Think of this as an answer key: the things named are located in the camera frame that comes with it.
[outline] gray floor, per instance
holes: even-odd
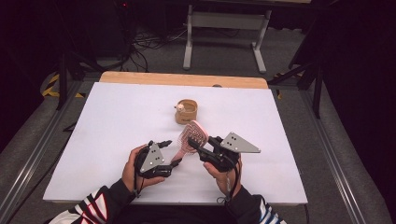
[[[264,77],[269,80],[278,72],[288,71],[290,59],[304,38],[299,31],[269,29],[262,45],[267,73],[262,75],[258,72],[249,46],[256,37],[255,33],[240,31],[235,37],[227,37],[213,30],[195,29],[193,34],[191,70],[182,69],[185,45],[183,39],[173,41],[160,49],[142,51],[148,60],[148,70],[157,73]],[[133,58],[144,64],[142,57],[137,58],[134,55]],[[136,71],[131,62],[124,69]],[[97,74],[90,74],[81,83],[78,92],[89,93],[92,83],[97,79]],[[276,104],[301,171],[308,198],[310,223],[392,223],[384,200],[361,164],[326,89],[322,92],[321,119],[314,119],[309,107],[312,90],[296,90],[292,87],[295,81],[295,78],[291,78],[282,86],[271,88],[280,89],[282,94],[280,100],[275,95]],[[13,184],[19,171],[40,142],[51,118],[59,113],[55,110],[57,100],[56,97],[46,97],[44,103],[0,154],[2,200],[10,196],[8,193],[15,188]],[[78,120],[85,101],[86,98],[71,100],[50,137],[48,146],[45,147],[40,163],[32,169],[33,175],[27,176],[29,181],[26,181],[28,184],[20,199],[26,196],[55,160],[68,136],[62,129]],[[42,223],[73,206],[71,203],[44,202],[42,197],[49,182],[50,175],[47,175],[11,223]],[[306,223],[303,205],[275,205],[275,209],[288,223]]]

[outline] triangular metal plate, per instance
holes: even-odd
[[[142,168],[140,168],[141,173],[145,173],[147,170],[150,170],[160,164],[163,164],[163,154],[160,151],[157,143],[153,143],[148,151],[148,155],[143,162]]]
[[[255,147],[253,144],[249,143],[236,133],[229,133],[220,144],[222,147],[225,147],[233,152],[261,152],[258,147]]]

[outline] striped sleeve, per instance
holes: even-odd
[[[261,195],[251,195],[244,187],[226,207],[238,224],[286,224]]]
[[[101,187],[74,208],[59,214],[50,223],[111,223],[121,208],[133,198],[122,180],[119,180],[110,189]]]

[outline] white board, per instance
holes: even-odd
[[[95,83],[44,194],[46,201],[80,201],[120,179],[131,149],[174,141],[163,148],[168,164],[184,126],[175,122],[182,99],[198,103],[198,122],[211,136],[235,132],[262,150],[242,154],[242,184],[269,203],[307,203],[302,180],[270,90]],[[186,156],[161,184],[134,203],[216,204],[223,196],[197,154]]]

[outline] tan cup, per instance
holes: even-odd
[[[195,101],[185,99],[179,101],[177,105],[183,105],[184,109],[178,110],[177,106],[175,106],[177,109],[175,114],[176,123],[187,124],[190,121],[197,119],[198,104]]]

